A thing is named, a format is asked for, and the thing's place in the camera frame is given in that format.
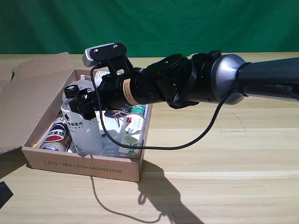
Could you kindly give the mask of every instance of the black object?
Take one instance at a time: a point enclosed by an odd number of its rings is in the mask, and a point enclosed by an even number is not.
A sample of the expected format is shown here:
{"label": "black object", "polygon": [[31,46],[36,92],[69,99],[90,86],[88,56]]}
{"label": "black object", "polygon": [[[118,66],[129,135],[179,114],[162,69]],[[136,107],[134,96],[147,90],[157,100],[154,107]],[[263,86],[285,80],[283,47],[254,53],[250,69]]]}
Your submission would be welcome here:
{"label": "black object", "polygon": [[[251,93],[269,98],[281,98],[283,95],[284,99],[299,100],[299,57],[246,63],[237,55],[222,56],[220,51],[214,50],[207,54],[195,54],[191,59],[181,54],[171,55],[145,69],[139,69],[133,68],[126,57],[124,45],[121,45],[121,50],[117,50],[118,44],[85,50],[85,65],[94,66],[90,74],[95,91],[78,91],[69,105],[73,112],[80,113],[85,119],[89,119],[91,112],[100,111],[100,121],[107,137],[121,147],[164,150],[188,147],[207,134],[224,103],[239,103]],[[103,67],[108,67],[110,74],[103,76],[100,86],[97,87],[93,71]],[[256,69],[261,72],[251,77],[251,73]],[[118,70],[124,70],[124,73],[117,75]],[[132,147],[119,143],[107,132],[101,110],[116,110],[163,101],[175,109],[199,102],[219,104],[205,131],[181,146]]]}
{"label": "black object", "polygon": [[8,186],[4,183],[4,181],[0,182],[0,209],[4,206],[4,204],[13,196],[14,194],[8,188]]}
{"label": "black object", "polygon": [[79,92],[78,85],[69,85],[64,89],[65,97],[67,99],[74,98],[77,92]]}

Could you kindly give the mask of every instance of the box flap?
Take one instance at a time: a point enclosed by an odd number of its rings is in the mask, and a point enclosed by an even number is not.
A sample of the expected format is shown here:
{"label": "box flap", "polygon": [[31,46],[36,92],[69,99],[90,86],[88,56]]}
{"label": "box flap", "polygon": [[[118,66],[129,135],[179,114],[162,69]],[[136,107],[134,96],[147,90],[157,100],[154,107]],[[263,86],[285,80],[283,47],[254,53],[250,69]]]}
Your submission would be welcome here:
{"label": "box flap", "polygon": [[13,67],[12,65],[1,65],[0,66],[0,97],[3,90],[7,87],[12,79]]}
{"label": "box flap", "polygon": [[[68,57],[67,53],[62,53],[57,55],[57,59],[66,59],[66,56]],[[57,114],[62,103],[63,88],[76,78],[70,65],[58,68],[58,70],[67,68],[69,70],[50,74],[49,72],[56,70],[50,65],[52,64],[53,67],[57,65],[57,59],[54,57],[47,56],[43,60],[27,62],[20,70],[21,75],[16,73],[13,81],[3,91],[0,98],[0,151],[9,151],[26,144],[33,131],[36,131],[37,123],[49,111],[48,108],[53,105],[54,100],[55,108],[50,111]],[[46,130],[46,128],[39,128],[40,131]]]}
{"label": "box flap", "polygon": [[0,80],[11,81],[13,66],[10,64],[0,65]]}
{"label": "box flap", "polygon": [[73,65],[69,53],[41,57],[32,61],[22,62],[18,67],[13,81],[72,70]]}

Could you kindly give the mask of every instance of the green bottle cap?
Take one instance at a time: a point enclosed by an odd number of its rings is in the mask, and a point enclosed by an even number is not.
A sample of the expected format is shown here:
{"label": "green bottle cap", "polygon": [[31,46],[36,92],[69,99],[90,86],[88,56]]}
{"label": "green bottle cap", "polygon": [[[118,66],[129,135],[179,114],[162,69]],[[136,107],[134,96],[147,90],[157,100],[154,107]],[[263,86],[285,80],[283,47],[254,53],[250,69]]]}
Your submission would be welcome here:
{"label": "green bottle cap", "polygon": [[145,115],[145,108],[143,106],[133,106],[131,112],[134,111],[141,113],[143,116]]}

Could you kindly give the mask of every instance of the orange label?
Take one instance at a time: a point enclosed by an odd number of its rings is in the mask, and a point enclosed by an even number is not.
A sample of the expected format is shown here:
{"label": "orange label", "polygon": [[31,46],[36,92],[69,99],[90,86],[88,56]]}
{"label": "orange label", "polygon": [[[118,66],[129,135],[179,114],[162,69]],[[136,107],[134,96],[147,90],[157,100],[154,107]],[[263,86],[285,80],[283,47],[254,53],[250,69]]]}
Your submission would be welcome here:
{"label": "orange label", "polygon": [[122,84],[122,90],[123,90],[123,93],[125,95],[125,98],[127,99],[127,101],[131,104],[131,105],[139,105],[139,103],[137,103],[133,96],[132,96],[132,93],[131,93],[131,90],[130,90],[130,82],[131,82],[131,79],[128,78],[128,79],[125,79],[123,81],[123,84]]}

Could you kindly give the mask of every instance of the plastic bottle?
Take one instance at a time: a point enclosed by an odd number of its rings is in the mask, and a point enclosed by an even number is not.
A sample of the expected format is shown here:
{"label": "plastic bottle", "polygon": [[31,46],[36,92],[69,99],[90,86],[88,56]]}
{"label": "plastic bottle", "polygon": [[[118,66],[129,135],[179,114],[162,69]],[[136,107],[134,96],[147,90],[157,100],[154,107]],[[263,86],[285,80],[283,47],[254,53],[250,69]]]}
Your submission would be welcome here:
{"label": "plastic bottle", "polygon": [[[131,113],[124,117],[121,127],[121,143],[131,146],[142,144],[140,134],[144,124],[145,106],[133,106]],[[114,155],[115,157],[138,159],[140,149],[131,149],[119,147],[119,150]]]}
{"label": "plastic bottle", "polygon": [[72,100],[72,91],[77,85],[70,85],[64,89],[67,100],[61,105],[61,111],[66,118],[71,138],[76,146],[77,153],[90,155],[103,155],[104,145],[96,116],[90,120],[84,119],[80,114],[72,112],[69,102]]}

